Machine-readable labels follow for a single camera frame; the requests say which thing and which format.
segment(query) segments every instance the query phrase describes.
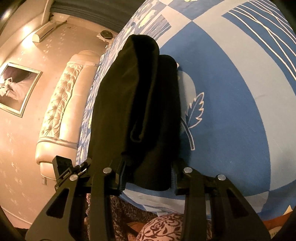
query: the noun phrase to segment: wall outlet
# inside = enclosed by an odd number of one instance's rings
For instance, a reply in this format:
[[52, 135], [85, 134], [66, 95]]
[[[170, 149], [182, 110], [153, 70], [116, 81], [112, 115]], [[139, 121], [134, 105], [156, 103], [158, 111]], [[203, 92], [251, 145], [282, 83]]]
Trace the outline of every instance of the wall outlet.
[[43, 185], [46, 185], [46, 186], [47, 186], [47, 179], [46, 179], [46, 177], [44, 177], [44, 176], [42, 176], [42, 175], [41, 175], [41, 183], [42, 183]]

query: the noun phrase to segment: picture frame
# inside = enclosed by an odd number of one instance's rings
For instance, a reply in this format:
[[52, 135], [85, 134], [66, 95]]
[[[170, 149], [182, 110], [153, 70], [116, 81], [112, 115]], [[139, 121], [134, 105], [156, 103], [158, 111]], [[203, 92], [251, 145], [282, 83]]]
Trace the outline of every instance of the picture frame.
[[19, 64], [7, 63], [0, 75], [0, 109], [22, 118], [42, 73]]

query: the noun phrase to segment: round speaker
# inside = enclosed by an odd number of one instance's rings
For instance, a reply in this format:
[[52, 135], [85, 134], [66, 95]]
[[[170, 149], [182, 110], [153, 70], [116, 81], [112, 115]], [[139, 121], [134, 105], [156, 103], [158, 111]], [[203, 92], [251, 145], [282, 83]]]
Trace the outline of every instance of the round speaker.
[[108, 30], [103, 30], [100, 35], [104, 38], [104, 39], [107, 39], [107, 40], [110, 40], [113, 38], [113, 34], [108, 31]]

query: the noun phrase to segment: metal screw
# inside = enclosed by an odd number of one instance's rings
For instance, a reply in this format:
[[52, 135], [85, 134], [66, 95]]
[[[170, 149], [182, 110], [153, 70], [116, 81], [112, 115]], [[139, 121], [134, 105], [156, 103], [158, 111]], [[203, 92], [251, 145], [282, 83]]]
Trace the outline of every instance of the metal screw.
[[104, 170], [103, 170], [103, 173], [106, 173], [106, 174], [108, 174], [108, 173], [110, 173], [110, 172], [112, 172], [112, 168], [110, 168], [110, 167], [106, 167], [106, 168], [104, 168]]
[[191, 167], [185, 167], [184, 168], [184, 172], [185, 173], [191, 173], [192, 172], [192, 168]]
[[223, 174], [219, 174], [219, 175], [218, 175], [218, 179], [219, 179], [220, 181], [225, 181], [225, 180], [226, 180], [226, 177], [225, 177]]
[[76, 181], [78, 179], [78, 176], [76, 174], [73, 174], [70, 176], [71, 181]]

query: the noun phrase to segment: blue patterned bedding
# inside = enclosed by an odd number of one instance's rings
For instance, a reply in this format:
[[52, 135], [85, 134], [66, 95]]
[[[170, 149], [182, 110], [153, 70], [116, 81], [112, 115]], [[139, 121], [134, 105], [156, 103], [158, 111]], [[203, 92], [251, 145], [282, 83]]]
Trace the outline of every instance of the blue patterned bedding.
[[[188, 165], [226, 175], [263, 220], [294, 208], [296, 36], [268, 0], [147, 0], [102, 56], [76, 164], [87, 157], [100, 82], [131, 34], [153, 37], [180, 65], [180, 156]], [[128, 183], [121, 197], [159, 215], [184, 213], [185, 197], [171, 190]]]

